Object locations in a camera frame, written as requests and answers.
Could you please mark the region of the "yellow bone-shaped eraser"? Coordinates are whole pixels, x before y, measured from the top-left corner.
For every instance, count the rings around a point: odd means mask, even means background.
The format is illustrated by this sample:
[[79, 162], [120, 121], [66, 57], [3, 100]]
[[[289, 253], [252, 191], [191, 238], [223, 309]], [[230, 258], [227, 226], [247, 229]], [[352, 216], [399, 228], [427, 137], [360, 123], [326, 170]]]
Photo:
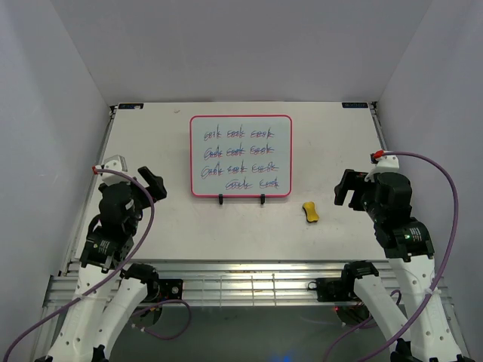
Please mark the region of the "yellow bone-shaped eraser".
[[303, 211], [308, 223], [314, 223], [319, 221], [319, 215], [317, 214], [315, 203], [313, 201], [307, 201], [303, 203]]

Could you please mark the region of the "pink framed whiteboard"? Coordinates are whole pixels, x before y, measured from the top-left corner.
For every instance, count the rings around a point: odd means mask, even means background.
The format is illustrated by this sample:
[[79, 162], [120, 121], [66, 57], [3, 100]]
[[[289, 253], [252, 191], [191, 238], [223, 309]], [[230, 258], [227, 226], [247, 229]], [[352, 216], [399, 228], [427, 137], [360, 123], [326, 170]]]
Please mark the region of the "pink framed whiteboard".
[[192, 194], [284, 198], [292, 190], [289, 115], [195, 115], [189, 122]]

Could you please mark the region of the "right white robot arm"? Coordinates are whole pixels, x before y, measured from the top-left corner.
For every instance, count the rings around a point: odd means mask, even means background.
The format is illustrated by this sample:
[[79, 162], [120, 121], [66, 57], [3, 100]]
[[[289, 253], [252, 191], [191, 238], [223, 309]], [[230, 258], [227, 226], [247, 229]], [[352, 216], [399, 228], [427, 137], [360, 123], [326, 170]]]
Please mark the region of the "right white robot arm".
[[349, 207], [366, 212], [374, 223], [405, 308], [393, 303], [369, 262], [345, 266], [343, 295], [365, 303], [390, 344], [392, 361], [467, 361], [448, 325], [440, 294], [432, 287], [434, 248], [427, 227], [411, 215], [409, 179], [394, 172], [370, 176], [347, 169], [334, 188], [334, 203], [343, 204], [348, 191], [353, 192]]

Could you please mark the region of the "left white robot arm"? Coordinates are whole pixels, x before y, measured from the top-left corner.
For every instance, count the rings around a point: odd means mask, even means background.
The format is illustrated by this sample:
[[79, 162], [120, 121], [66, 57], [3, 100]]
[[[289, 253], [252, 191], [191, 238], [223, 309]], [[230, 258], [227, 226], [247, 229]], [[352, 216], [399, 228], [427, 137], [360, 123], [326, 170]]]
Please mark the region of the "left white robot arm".
[[158, 272], [131, 263], [145, 209], [167, 196], [164, 180], [148, 167], [137, 171], [142, 186], [118, 161], [94, 167], [102, 182], [99, 213], [88, 226], [72, 301], [59, 310], [65, 319], [42, 361], [107, 361], [129, 317], [142, 301], [160, 292]]

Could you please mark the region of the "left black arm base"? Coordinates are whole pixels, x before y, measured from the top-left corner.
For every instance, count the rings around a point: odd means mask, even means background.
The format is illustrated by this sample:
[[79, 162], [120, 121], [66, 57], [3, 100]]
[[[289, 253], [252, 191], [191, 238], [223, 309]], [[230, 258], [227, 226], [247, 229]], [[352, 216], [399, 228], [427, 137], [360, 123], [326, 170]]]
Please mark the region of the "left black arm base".
[[183, 280], [160, 278], [158, 271], [151, 265], [134, 263], [125, 272], [125, 278], [139, 279], [147, 286], [147, 296], [134, 312], [134, 317], [147, 327], [156, 324], [162, 316], [163, 307], [155, 306], [156, 303], [182, 299]]

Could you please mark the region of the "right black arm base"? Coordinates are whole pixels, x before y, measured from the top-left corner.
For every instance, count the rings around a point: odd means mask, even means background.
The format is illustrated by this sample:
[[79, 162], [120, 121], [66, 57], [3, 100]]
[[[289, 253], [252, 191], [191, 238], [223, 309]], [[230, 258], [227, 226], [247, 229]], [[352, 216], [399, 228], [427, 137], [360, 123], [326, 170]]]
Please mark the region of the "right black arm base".
[[363, 301], [354, 292], [355, 281], [367, 275], [379, 275], [371, 262], [350, 262], [344, 265], [338, 278], [316, 278], [308, 283], [307, 290], [316, 292], [318, 302], [335, 302], [338, 318], [355, 326], [370, 317]]

